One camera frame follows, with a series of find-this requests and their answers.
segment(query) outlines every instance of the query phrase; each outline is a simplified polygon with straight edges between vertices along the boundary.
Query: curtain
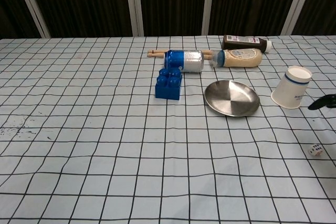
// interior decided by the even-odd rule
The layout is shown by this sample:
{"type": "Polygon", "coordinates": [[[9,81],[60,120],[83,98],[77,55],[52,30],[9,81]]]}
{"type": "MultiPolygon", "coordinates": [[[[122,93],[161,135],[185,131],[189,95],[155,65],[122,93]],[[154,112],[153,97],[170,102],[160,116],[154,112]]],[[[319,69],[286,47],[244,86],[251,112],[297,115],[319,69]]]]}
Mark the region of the curtain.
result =
{"type": "Polygon", "coordinates": [[[204,0],[141,0],[145,36],[200,35],[204,0]]]}
{"type": "Polygon", "coordinates": [[[1,0],[0,39],[40,38],[25,0],[1,0]]]}
{"type": "Polygon", "coordinates": [[[212,0],[210,35],[280,35],[292,0],[212,0]]]}
{"type": "Polygon", "coordinates": [[[293,34],[335,35],[336,0],[306,0],[293,34]]]}
{"type": "Polygon", "coordinates": [[[128,0],[36,0],[52,37],[132,36],[128,0]]]}

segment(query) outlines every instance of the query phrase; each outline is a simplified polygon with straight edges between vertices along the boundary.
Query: bottle label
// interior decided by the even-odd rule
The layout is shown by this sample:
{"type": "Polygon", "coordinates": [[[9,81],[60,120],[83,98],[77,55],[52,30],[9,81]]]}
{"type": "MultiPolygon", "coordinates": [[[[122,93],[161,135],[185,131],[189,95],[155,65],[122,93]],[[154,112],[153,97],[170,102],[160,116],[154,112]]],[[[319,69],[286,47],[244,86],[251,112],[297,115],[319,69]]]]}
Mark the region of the bottle label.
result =
{"type": "Polygon", "coordinates": [[[234,41],[234,42],[256,43],[256,44],[260,43],[259,38],[232,36],[232,35],[226,35],[226,40],[227,41],[234,41]]]}
{"type": "Polygon", "coordinates": [[[252,59],[256,56],[256,52],[253,49],[237,49],[230,50],[230,54],[239,59],[252,59]]]}

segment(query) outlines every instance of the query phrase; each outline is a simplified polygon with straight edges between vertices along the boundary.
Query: metal plate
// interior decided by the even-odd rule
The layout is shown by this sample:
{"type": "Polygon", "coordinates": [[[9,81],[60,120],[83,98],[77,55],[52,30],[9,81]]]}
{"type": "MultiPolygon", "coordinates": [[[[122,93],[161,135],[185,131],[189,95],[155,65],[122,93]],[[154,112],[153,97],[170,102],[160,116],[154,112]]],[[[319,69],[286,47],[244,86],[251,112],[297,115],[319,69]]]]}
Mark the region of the metal plate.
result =
{"type": "Polygon", "coordinates": [[[205,89],[204,97],[212,109],[229,116],[252,115],[260,104],[257,93],[237,81],[213,82],[205,89]]]}

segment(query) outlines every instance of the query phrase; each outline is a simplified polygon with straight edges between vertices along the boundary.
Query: upside-down cup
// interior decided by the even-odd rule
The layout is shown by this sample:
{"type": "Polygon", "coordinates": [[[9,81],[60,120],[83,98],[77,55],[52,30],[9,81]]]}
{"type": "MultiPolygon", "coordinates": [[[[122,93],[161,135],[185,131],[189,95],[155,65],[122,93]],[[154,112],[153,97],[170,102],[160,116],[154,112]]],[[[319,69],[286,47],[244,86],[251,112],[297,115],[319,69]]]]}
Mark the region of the upside-down cup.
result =
{"type": "Polygon", "coordinates": [[[272,100],[286,109],[300,107],[301,100],[311,79],[311,72],[303,67],[289,67],[272,92],[272,100]]]}

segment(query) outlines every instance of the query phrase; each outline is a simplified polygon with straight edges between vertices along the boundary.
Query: brown sauce bottle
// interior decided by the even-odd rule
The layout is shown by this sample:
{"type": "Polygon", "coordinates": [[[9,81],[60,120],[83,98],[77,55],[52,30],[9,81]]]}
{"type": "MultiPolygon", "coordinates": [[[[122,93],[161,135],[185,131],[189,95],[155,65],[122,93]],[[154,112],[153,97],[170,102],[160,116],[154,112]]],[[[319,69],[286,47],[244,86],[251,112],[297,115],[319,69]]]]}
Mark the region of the brown sauce bottle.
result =
{"type": "Polygon", "coordinates": [[[261,52],[269,52],[272,48],[272,41],[255,37],[224,35],[222,43],[223,50],[245,48],[257,48],[261,52]]]}

